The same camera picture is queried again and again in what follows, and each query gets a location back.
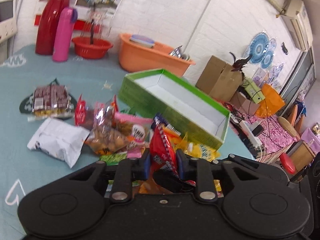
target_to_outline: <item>open box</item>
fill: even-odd
[[[191,141],[219,149],[225,140],[229,111],[167,70],[127,74],[119,98],[143,117],[161,113]]]

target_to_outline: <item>barcode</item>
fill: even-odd
[[[34,110],[39,110],[43,108],[43,98],[35,98]]]

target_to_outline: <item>cardboard box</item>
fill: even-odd
[[[214,149],[223,144],[230,112],[183,79],[164,69],[127,74],[119,99],[143,117],[161,113],[182,137]]]
[[[232,69],[232,65],[211,56],[196,87],[212,98],[228,102],[242,84],[241,72],[232,72]]]
[[[259,104],[256,104],[253,101],[247,99],[242,93],[239,92],[236,92],[233,95],[233,97],[230,100],[230,103],[233,104],[240,112],[250,115],[254,115],[254,113],[260,106]]]

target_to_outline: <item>red plastic basket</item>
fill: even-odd
[[[89,37],[75,37],[72,42],[75,44],[76,54],[87,59],[102,58],[113,47],[111,42],[102,39],[93,39],[91,45]]]

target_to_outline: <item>silver bolt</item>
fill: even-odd
[[[200,198],[206,199],[206,200],[211,200],[216,197],[216,194],[211,192],[211,191],[204,191],[200,193]]]
[[[115,200],[124,200],[128,197],[127,193],[119,191],[112,194],[112,198]]]

